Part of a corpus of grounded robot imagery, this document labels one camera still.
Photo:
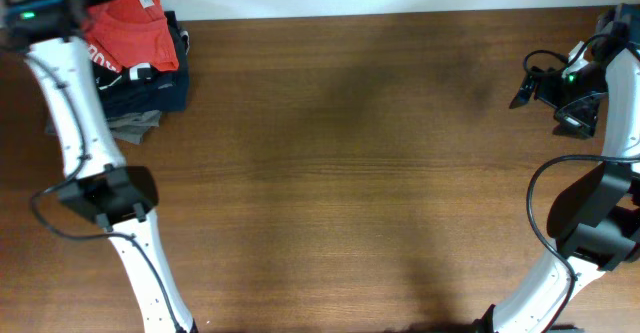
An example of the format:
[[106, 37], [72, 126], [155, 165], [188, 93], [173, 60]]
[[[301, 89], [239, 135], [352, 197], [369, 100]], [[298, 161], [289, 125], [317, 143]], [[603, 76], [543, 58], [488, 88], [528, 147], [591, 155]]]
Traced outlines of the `red t-shirt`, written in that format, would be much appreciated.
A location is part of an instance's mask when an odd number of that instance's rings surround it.
[[89, 9], [90, 60], [113, 72], [146, 63], [161, 72], [179, 61], [161, 0], [112, 0]]

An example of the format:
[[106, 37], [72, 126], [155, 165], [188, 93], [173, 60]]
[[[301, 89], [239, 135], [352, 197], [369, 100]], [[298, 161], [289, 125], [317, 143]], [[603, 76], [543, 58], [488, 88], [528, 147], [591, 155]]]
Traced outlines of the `navy white striped folded garment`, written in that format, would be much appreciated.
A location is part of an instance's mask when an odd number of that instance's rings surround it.
[[151, 83], [125, 85], [97, 91], [107, 118], [127, 113], [184, 111], [190, 84], [189, 70], [178, 69], [170, 78], [159, 78]]

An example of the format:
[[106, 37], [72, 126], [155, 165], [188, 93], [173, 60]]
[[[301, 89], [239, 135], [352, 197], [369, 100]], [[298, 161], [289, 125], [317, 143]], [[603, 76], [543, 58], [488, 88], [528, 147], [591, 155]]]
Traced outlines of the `black folded garment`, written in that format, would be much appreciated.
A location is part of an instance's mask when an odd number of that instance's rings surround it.
[[[168, 31], [173, 40], [178, 68], [187, 68], [187, 55], [190, 48], [190, 36], [188, 31], [178, 22], [174, 11], [165, 11]], [[151, 83], [159, 78], [170, 78], [178, 71], [161, 72], [150, 63], [140, 63], [131, 68], [122, 68], [120, 72], [113, 70], [111, 64], [104, 58], [98, 57], [98, 52], [90, 46], [90, 58], [92, 61], [93, 75], [97, 88], [100, 91], [125, 85], [141, 85]]]

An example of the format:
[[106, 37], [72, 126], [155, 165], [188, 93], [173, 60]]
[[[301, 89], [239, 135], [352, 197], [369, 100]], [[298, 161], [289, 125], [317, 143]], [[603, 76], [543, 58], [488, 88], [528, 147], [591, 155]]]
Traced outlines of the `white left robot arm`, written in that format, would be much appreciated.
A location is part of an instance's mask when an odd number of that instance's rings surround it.
[[89, 8], [109, 1], [3, 0], [7, 48], [37, 80], [63, 159], [63, 180], [35, 193], [30, 209], [59, 237], [111, 242], [145, 331], [195, 332], [162, 247], [154, 179], [148, 168], [127, 164], [95, 85], [84, 31]]

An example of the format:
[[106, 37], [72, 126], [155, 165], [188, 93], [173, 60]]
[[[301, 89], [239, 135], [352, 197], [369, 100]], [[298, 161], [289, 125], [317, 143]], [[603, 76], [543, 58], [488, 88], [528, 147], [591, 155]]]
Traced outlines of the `grey folded garment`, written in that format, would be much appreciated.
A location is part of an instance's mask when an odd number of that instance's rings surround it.
[[107, 119], [107, 125], [113, 138], [134, 145], [143, 142], [144, 135], [160, 125], [162, 112], [158, 110], [143, 113], [127, 113]]

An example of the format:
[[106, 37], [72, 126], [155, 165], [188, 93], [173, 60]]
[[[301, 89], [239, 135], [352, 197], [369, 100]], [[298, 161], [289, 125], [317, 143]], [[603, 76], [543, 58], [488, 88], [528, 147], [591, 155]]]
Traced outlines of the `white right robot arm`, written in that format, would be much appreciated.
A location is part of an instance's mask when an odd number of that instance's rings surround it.
[[[556, 134], [586, 139], [594, 136], [605, 103], [602, 152], [560, 156], [535, 171], [526, 214], [545, 251], [517, 290], [490, 306], [471, 332], [556, 332], [557, 319], [584, 287], [639, 258], [638, 7], [608, 10], [590, 38], [557, 58], [563, 64], [558, 69], [523, 66], [510, 106], [542, 101], [554, 110]], [[536, 183], [548, 168], [570, 161], [595, 166], [557, 196], [541, 229], [533, 212]]]

